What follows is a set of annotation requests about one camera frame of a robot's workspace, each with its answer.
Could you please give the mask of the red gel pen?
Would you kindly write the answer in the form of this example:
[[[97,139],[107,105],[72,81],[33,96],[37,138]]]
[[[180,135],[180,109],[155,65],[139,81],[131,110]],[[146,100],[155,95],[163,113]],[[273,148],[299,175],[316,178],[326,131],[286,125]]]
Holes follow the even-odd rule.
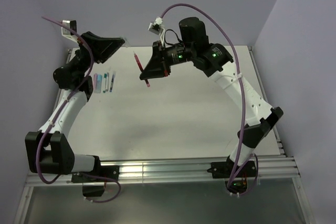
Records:
[[[139,59],[138,55],[135,52],[133,53],[133,55],[134,55],[134,58],[135,58],[135,61],[136,61],[137,65],[138,65],[138,67],[140,69],[140,72],[143,72],[143,67],[142,67],[142,65],[140,63],[140,59]],[[150,87],[149,81],[148,80],[144,80],[144,82],[146,83],[146,86],[149,88]]]

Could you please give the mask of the pink highlighter pen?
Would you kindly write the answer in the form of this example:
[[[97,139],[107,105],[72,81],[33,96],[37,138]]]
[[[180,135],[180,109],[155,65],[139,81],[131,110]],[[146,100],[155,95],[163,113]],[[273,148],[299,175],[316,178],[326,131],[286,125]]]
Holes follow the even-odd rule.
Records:
[[[93,91],[94,91],[94,92],[96,92],[97,78],[98,78],[98,74],[95,73],[95,74],[93,75]]]

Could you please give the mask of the light blue highlighter pen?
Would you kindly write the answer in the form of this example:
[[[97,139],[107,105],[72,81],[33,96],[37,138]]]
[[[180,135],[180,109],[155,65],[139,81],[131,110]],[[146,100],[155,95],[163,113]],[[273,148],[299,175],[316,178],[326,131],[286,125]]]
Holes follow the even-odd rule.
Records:
[[[102,87],[102,75],[97,75],[97,82],[96,82],[96,93],[101,93],[101,87]]]

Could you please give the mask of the white teal marker pen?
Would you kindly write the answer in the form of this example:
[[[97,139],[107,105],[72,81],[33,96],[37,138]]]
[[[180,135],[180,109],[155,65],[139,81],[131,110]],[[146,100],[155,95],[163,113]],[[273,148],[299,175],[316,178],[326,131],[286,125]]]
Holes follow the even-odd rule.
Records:
[[[102,92],[105,93],[107,90],[107,73],[103,75],[103,83],[102,83]]]

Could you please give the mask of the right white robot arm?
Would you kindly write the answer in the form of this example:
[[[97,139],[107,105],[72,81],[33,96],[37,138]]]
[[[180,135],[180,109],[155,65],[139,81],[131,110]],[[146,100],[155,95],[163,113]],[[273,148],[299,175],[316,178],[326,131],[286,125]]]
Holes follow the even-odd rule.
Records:
[[[189,17],[179,22],[181,38],[176,44],[165,42],[163,19],[157,17],[149,24],[148,30],[159,35],[160,40],[152,45],[152,56],[141,71],[140,79],[164,78],[170,75],[171,67],[186,62],[202,71],[217,83],[242,110],[244,129],[237,135],[243,140],[236,145],[229,156],[228,173],[234,177],[245,171],[245,161],[257,145],[273,129],[283,116],[280,107],[266,102],[245,77],[238,72],[233,56],[221,44],[210,43],[205,24],[197,17]]]

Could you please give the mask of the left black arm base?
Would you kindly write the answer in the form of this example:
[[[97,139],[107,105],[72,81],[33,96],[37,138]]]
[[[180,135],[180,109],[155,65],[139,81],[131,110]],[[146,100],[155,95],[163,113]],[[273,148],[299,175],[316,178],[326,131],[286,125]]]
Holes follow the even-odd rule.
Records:
[[[92,172],[79,172],[72,174],[71,182],[75,184],[85,183],[103,183],[101,186],[97,185],[82,185],[82,195],[86,200],[95,203],[105,203],[116,199],[121,193],[121,185],[118,182],[120,166],[108,165],[102,166],[98,171]],[[107,183],[115,183],[118,187],[115,195],[110,199],[99,200],[106,190]]]

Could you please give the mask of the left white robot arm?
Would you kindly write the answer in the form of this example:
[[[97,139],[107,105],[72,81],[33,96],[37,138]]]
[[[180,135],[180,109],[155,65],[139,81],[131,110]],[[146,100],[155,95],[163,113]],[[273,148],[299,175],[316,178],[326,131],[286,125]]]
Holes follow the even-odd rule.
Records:
[[[25,137],[29,169],[33,173],[68,175],[83,172],[91,182],[102,176],[98,156],[75,154],[67,140],[81,109],[93,93],[93,80],[85,76],[94,63],[106,62],[125,43],[124,38],[103,38],[91,32],[81,35],[84,42],[68,63],[53,73],[63,91],[60,103],[48,121]]]

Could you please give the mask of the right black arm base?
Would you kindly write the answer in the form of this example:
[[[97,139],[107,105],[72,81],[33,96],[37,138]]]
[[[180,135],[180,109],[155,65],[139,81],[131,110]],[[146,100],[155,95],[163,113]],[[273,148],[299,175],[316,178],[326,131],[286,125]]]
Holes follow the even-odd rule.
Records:
[[[228,179],[233,171],[234,162],[230,159],[224,162],[212,162],[207,170],[213,179]],[[257,185],[258,166],[254,161],[247,161],[244,166],[237,166],[232,183],[228,186],[228,180],[225,181],[225,187],[230,195],[241,196],[251,191]]]

